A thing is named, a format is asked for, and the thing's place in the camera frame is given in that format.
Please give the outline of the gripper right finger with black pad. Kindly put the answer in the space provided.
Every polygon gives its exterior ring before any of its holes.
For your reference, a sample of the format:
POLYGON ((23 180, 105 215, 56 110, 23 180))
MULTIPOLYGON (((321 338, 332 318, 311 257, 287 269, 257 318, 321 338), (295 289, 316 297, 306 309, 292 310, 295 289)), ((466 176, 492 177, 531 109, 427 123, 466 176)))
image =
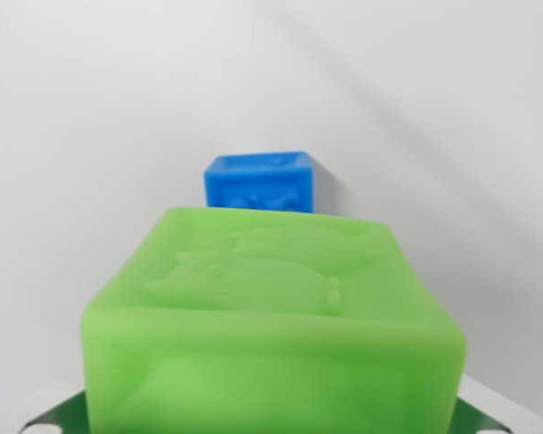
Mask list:
POLYGON ((531 433, 532 419, 517 403, 464 374, 459 386, 450 432, 482 431, 531 433))

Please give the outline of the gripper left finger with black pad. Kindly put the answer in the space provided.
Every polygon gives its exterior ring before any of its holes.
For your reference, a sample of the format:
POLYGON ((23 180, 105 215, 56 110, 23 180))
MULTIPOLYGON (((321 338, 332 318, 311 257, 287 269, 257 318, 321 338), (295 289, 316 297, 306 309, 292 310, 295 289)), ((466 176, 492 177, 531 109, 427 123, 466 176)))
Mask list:
POLYGON ((25 398, 14 411, 15 433, 31 427, 51 426, 59 433, 89 433, 85 392, 62 397, 53 392, 37 392, 25 398))

